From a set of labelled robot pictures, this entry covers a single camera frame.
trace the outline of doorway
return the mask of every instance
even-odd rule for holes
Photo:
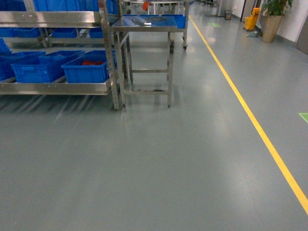
[[[242,16],[241,16],[241,22],[245,22],[246,17],[250,17],[251,11],[254,7],[260,7],[261,0],[245,0]]]
[[[308,54],[308,17],[306,18],[302,31],[299,34],[295,48]]]

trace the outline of green leaves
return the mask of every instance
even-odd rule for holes
[[[280,16],[284,15],[284,9],[292,7],[293,0],[267,0],[262,7],[262,11],[267,10],[268,15]]]

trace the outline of orange object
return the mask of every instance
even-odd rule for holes
[[[259,15],[259,13],[260,13],[260,8],[254,8],[252,10],[252,15]]]
[[[89,61],[89,60],[85,60],[83,61],[82,65],[83,66],[89,66],[89,65],[102,65],[104,62],[102,61],[97,61],[97,62],[92,62],[92,61]]]
[[[148,7],[149,7],[149,4],[150,4],[149,1],[145,1],[144,4],[143,4],[143,6],[142,6],[142,9],[143,9],[144,11],[147,11],[147,10],[148,10]]]

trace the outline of yellow floor line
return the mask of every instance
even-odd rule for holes
[[[261,127],[261,125],[259,124],[259,122],[257,121],[256,117],[254,116],[254,114],[249,109],[249,107],[246,104],[244,98],[241,96],[240,92],[237,90],[235,84],[232,82],[231,78],[229,77],[228,73],[226,72],[226,70],[222,66],[221,62],[219,61],[217,56],[214,54],[213,50],[211,49],[211,47],[207,43],[206,39],[204,38],[204,36],[200,32],[196,23],[193,21],[193,19],[190,16],[189,16],[189,19],[191,20],[192,24],[194,25],[194,27],[198,31],[198,33],[199,33],[200,37],[202,38],[204,44],[206,45],[206,47],[210,51],[210,53],[213,56],[214,60],[216,61],[217,65],[219,66],[220,70],[222,71],[223,75],[225,76],[227,82],[229,83],[229,85],[231,86],[232,90],[234,91],[236,97],[240,101],[242,107],[244,108],[244,110],[246,111],[246,113],[247,113],[248,117],[250,118],[251,122],[253,123],[256,130],[258,131],[258,133],[259,133],[260,137],[262,138],[263,142],[267,146],[270,154],[274,158],[274,160],[275,160],[276,164],[278,165],[280,171],[284,175],[285,179],[289,183],[291,189],[293,190],[294,194],[296,195],[300,204],[302,205],[303,209],[305,210],[305,212],[308,215],[308,199],[306,198],[305,194],[303,193],[301,188],[298,186],[298,184],[297,184],[296,180],[294,179],[294,177],[292,176],[291,172],[289,171],[289,169],[287,168],[287,166],[283,162],[282,158],[280,157],[280,155],[278,154],[274,145],[271,143],[270,139],[268,138],[268,136],[264,132],[264,130]]]

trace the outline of green floor marker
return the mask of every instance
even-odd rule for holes
[[[209,23],[212,27],[220,27],[218,23]]]
[[[308,113],[298,113],[308,123]]]

